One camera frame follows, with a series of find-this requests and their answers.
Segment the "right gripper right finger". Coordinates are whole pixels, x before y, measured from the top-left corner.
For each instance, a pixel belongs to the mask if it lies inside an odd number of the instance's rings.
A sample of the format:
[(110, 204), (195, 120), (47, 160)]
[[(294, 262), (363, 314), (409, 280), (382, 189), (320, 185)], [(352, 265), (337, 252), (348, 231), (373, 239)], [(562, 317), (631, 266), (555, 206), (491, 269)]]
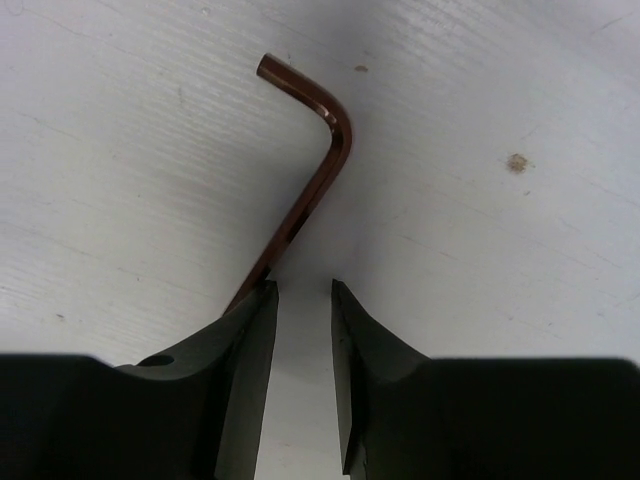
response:
[(433, 359), (331, 291), (352, 479), (635, 479), (639, 369), (624, 359)]

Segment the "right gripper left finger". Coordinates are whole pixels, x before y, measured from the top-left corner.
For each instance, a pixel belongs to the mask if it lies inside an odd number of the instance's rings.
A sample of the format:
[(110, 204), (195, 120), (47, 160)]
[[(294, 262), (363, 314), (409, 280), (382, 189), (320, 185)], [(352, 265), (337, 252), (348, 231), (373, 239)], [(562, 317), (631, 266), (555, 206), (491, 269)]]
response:
[(277, 285), (138, 364), (1, 358), (5, 479), (251, 479), (273, 357)]

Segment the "brown hex key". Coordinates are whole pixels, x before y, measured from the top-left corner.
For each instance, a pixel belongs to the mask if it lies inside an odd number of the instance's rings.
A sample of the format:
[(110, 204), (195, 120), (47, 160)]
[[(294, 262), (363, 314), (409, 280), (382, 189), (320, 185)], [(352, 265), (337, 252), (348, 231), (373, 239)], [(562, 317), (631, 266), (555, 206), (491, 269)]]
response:
[(256, 74), (316, 113), (329, 129), (330, 144), (318, 168), (229, 302), (226, 312), (232, 311), (268, 277), (339, 175), (353, 145), (353, 129), (347, 111), (324, 87), (270, 53), (262, 57)]

